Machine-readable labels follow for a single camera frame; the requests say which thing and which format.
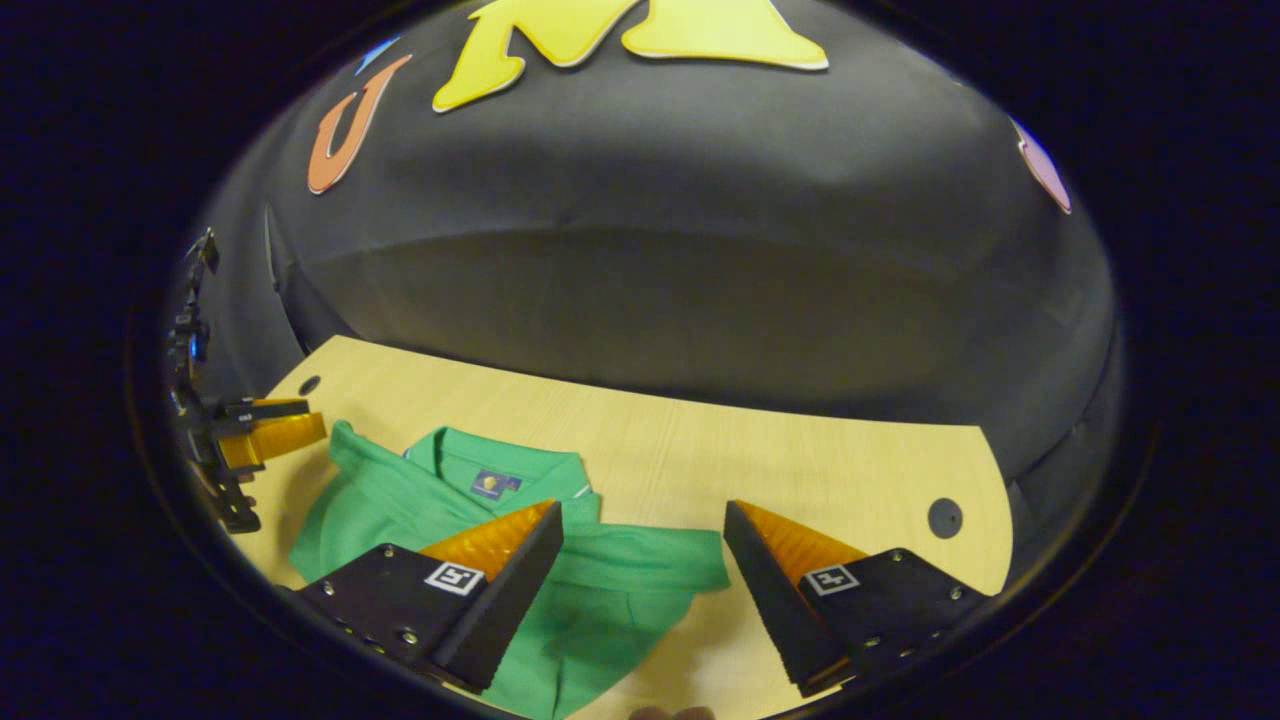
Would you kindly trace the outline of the black backdrop cloth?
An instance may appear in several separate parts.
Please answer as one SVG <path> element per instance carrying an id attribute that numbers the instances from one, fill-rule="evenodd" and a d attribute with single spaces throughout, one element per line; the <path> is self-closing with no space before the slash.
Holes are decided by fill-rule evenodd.
<path id="1" fill-rule="evenodd" d="M 1123 322 L 1027 123 L 914 38 L 773 0 L 814 67 L 632 50 L 676 0 L 461 0 L 312 69 L 195 220 L 198 388 L 343 336 L 675 398 L 980 428 L 1039 521 L 1117 447 Z"/>

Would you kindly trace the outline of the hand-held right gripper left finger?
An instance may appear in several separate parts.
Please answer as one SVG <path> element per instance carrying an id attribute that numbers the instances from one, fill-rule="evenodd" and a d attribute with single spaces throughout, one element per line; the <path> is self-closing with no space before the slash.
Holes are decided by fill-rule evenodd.
<path id="1" fill-rule="evenodd" d="M 562 510 L 545 500 L 422 550 L 375 544 L 294 596 L 375 655 L 483 693 L 559 555 Z"/>

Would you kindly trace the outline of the green T-shirt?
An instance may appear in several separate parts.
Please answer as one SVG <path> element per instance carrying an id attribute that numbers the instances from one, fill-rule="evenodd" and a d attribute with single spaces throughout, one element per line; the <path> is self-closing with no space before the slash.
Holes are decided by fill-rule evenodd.
<path id="1" fill-rule="evenodd" d="M 634 671 L 701 593 L 730 587 L 713 530 L 608 524 L 575 452 L 439 427 L 396 454 L 335 421 L 335 475 L 288 559 L 316 582 L 375 544 L 425 550 L 545 500 L 564 539 L 483 698 L 530 720 L 568 720 Z"/>

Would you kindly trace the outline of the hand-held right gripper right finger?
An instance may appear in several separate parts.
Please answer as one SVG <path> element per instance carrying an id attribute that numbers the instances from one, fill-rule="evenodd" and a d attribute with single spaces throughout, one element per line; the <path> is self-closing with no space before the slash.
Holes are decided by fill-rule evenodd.
<path id="1" fill-rule="evenodd" d="M 897 680 L 988 598 L 910 550 L 865 553 L 742 500 L 724 506 L 724 542 L 804 698 Z"/>

